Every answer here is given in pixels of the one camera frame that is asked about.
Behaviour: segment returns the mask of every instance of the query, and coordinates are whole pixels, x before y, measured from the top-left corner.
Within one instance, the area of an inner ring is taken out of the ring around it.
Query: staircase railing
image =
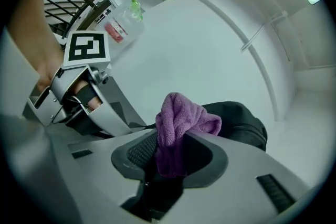
[[[66,10],[64,7],[60,6],[59,3],[56,3],[52,0],[46,0],[48,3],[53,4],[54,6],[58,7],[59,9],[61,9],[65,14],[70,15],[72,17],[72,19],[67,22],[66,20],[64,20],[63,18],[59,17],[59,15],[57,14],[53,14],[48,10],[45,10],[45,13],[47,14],[47,16],[51,16],[54,17],[56,19],[58,19],[60,22],[63,22],[66,25],[66,29],[61,29],[57,26],[51,25],[52,28],[55,28],[59,31],[62,31],[62,38],[66,37],[68,32],[70,31],[71,27],[73,26],[73,24],[75,23],[75,21],[80,17],[80,15],[83,13],[83,11],[85,9],[87,9],[88,7],[92,7],[93,10],[97,9],[97,6],[94,4],[94,0],[83,0],[83,3],[81,5],[77,5],[75,3],[75,1],[72,0],[67,0],[69,4],[73,5],[74,8],[77,8],[76,12],[71,13],[68,10]]]

